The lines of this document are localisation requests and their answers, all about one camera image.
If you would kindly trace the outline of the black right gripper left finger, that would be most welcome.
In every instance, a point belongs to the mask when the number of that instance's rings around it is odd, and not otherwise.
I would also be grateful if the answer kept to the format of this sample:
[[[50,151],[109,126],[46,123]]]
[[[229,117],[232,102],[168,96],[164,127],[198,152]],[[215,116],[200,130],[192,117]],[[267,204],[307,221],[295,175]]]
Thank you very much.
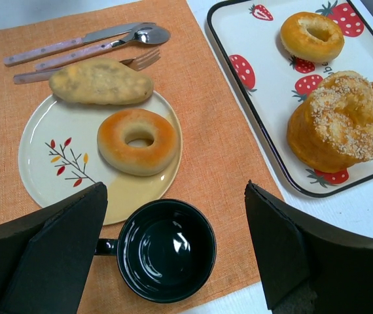
[[[106,209],[96,183],[0,224],[0,313],[76,313]]]

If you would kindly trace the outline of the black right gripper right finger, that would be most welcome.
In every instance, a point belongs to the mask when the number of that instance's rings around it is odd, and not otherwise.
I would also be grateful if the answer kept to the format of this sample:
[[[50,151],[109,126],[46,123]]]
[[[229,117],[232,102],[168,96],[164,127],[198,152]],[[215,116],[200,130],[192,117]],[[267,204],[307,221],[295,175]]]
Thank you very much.
[[[273,313],[373,313],[373,238],[287,205],[248,183],[245,208]]]

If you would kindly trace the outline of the golden bagel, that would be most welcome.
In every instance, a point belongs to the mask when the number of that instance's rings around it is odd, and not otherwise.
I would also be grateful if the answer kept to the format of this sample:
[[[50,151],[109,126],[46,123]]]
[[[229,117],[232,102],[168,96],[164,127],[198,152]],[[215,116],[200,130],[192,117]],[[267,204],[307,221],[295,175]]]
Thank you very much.
[[[106,118],[97,142],[110,165],[136,176],[161,172],[179,148],[179,136],[171,123],[145,109],[124,109]]]

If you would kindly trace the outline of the elongated bread roll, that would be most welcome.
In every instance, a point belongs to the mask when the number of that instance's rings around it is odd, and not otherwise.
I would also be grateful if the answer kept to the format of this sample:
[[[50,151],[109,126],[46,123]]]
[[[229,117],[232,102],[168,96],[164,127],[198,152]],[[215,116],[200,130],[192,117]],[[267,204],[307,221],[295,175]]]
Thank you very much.
[[[64,67],[49,78],[55,96],[68,103],[131,105],[148,99],[152,79],[119,61],[94,58]]]

